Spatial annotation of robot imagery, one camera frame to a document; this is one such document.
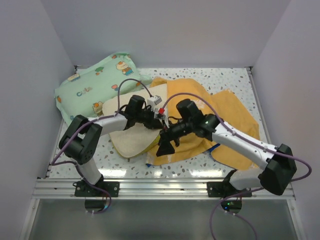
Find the yellow towel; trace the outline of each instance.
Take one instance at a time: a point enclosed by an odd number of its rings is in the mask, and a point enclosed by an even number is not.
[[[196,82],[194,79],[177,79],[177,80],[166,80],[157,77],[153,80],[151,87],[167,84],[167,97],[181,92],[193,93],[208,101],[217,113],[228,123],[233,125],[236,129],[252,136],[253,138],[259,139],[259,125],[254,118],[247,111],[245,106],[230,90],[221,91],[215,95],[210,95],[201,84]],[[203,112],[203,114],[212,113],[210,108],[205,105],[202,101],[193,96],[179,95],[169,101],[168,115],[176,118],[180,118],[180,114],[176,108],[177,103],[181,100],[189,98],[194,101],[197,107]],[[157,157],[156,152],[159,148],[158,145],[154,146],[148,152],[147,163],[152,165],[162,165],[168,163],[174,163],[177,161],[192,158],[214,146],[216,142],[211,142],[205,138],[199,138],[194,133],[188,134],[180,138],[180,146],[175,147],[175,154],[164,155]],[[247,170],[253,163],[251,160],[237,153],[236,151],[226,147],[219,146],[211,155],[218,162],[228,165],[232,168],[239,170]]]

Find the pillowcase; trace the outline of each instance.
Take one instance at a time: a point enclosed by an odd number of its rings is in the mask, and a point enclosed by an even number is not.
[[[103,114],[103,103],[117,96],[120,83],[128,78],[150,84],[152,78],[140,75],[128,53],[112,54],[97,64],[65,80],[55,89],[56,107],[69,125],[76,115],[97,117]],[[120,94],[141,89],[141,84],[127,81]]]

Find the cartoon bear print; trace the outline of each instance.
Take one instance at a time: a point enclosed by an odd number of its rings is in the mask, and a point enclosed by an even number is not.
[[[122,70],[122,73],[126,76],[129,76],[132,74],[134,71],[132,71],[131,67],[128,66],[124,61],[118,62],[116,65],[116,69]]]
[[[103,105],[102,101],[99,101],[99,102],[95,102],[92,106],[94,113],[97,114],[98,116],[101,116],[104,114],[102,112],[102,105]]]

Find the terrazzo surface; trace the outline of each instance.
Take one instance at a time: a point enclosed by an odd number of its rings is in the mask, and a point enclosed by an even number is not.
[[[210,94],[230,89],[259,124],[260,139],[267,141],[247,70],[245,68],[141,68],[140,73],[152,78],[168,80],[192,78],[198,81]],[[60,138],[66,131],[64,123]],[[109,135],[100,138],[94,154],[99,171],[105,178],[221,178],[231,167],[215,161],[209,152],[204,152],[183,161],[161,166],[146,165],[147,154],[133,158],[122,158],[115,151]],[[68,160],[62,154],[58,162]],[[77,179],[79,175],[72,164],[53,166],[48,171],[50,179]]]

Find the white wall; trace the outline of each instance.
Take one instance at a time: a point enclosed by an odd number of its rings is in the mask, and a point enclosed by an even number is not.
[[[290,0],[41,0],[74,65],[248,67]]]
[[[319,239],[320,1],[292,0],[254,65],[253,78],[274,143],[313,168],[293,184],[308,239]],[[297,163],[299,175],[306,168]]]
[[[61,117],[54,88],[73,66],[39,0],[0,4],[0,239],[18,239]]]

